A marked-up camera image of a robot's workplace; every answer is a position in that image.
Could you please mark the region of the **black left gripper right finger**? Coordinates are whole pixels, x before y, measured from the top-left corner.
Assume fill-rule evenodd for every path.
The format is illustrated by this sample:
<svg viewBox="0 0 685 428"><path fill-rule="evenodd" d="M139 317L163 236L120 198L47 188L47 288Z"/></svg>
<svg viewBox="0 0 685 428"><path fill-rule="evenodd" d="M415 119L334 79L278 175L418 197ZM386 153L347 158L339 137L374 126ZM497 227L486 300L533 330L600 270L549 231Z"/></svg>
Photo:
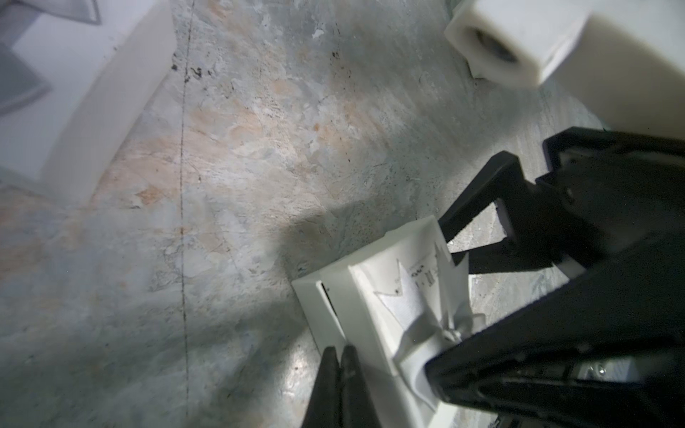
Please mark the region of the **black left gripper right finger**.
<svg viewBox="0 0 685 428"><path fill-rule="evenodd" d="M345 428L380 428L369 387L356 348L344 347L341 360L341 426Z"/></svg>

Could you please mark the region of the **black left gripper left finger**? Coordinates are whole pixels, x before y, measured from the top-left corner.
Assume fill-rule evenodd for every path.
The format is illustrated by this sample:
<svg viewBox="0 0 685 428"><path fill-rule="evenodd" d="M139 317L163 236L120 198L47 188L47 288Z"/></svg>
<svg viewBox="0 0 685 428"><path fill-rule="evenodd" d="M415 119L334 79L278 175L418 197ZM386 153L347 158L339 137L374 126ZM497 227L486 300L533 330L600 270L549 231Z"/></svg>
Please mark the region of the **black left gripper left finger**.
<svg viewBox="0 0 685 428"><path fill-rule="evenodd" d="M301 428L341 426L341 369L335 347L327 347L310 396Z"/></svg>

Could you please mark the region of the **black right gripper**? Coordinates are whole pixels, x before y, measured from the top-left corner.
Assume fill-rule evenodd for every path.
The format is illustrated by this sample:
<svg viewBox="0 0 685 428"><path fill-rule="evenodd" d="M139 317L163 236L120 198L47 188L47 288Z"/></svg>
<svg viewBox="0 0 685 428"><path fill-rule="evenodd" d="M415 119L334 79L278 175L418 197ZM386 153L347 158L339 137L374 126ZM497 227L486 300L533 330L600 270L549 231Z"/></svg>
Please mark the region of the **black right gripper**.
<svg viewBox="0 0 685 428"><path fill-rule="evenodd" d="M610 258L426 364L450 404L565 427L684 424L684 143L589 128L545 139L533 183L492 156L439 219L446 241L490 205L505 237L451 253L471 275L573 273ZM635 383L538 376L545 366L666 357Z"/></svg>

